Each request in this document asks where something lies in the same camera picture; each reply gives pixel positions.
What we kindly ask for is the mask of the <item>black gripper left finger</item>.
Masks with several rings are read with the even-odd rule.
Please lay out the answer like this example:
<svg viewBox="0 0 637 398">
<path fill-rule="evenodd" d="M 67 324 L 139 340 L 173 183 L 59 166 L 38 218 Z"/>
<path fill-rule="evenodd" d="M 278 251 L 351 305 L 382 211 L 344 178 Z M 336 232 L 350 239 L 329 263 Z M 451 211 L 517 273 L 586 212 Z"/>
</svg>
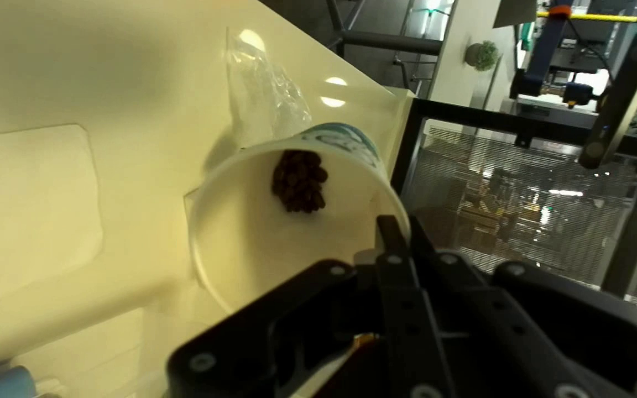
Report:
<svg viewBox="0 0 637 398">
<path fill-rule="evenodd" d="M 348 360 L 315 398 L 378 398 L 373 266 L 319 262 L 211 329 L 169 363 L 170 398 L 290 398 L 331 360 Z"/>
</svg>

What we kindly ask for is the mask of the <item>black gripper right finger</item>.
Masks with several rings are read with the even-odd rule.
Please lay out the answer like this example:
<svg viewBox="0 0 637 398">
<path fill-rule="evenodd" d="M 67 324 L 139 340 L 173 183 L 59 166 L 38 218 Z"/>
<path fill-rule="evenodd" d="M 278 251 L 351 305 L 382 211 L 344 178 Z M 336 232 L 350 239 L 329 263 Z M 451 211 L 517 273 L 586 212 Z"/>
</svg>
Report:
<svg viewBox="0 0 637 398">
<path fill-rule="evenodd" d="M 482 273 L 375 219 L 394 365 L 445 398 L 637 398 L 637 305 L 535 266 Z"/>
</svg>

